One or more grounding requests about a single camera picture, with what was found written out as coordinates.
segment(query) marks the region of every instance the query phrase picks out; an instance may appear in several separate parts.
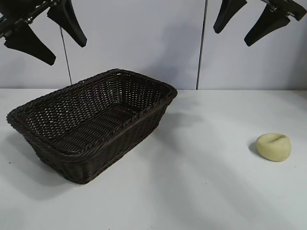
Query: wicker basket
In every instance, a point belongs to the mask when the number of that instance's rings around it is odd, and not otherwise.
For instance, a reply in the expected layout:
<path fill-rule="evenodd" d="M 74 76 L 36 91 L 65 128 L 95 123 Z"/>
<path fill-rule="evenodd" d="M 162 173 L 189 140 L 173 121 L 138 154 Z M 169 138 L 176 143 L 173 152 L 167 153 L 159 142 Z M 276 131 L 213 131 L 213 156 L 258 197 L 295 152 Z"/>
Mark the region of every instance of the wicker basket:
<path fill-rule="evenodd" d="M 176 95 L 166 83 L 113 69 L 28 102 L 7 121 L 42 162 L 86 184 L 151 134 Z"/>

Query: white table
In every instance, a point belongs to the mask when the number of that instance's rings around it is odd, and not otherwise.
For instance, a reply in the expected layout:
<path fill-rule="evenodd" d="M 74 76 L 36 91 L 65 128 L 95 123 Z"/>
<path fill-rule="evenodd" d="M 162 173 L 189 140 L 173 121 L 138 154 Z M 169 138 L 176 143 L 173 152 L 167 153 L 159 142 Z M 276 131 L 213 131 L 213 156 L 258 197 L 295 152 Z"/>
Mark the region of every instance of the white table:
<path fill-rule="evenodd" d="M 91 183 L 45 166 L 5 120 L 52 90 L 0 90 L 0 230 L 306 230 L 307 92 L 180 91 L 160 126 Z M 289 136 L 267 161 L 250 144 Z"/>

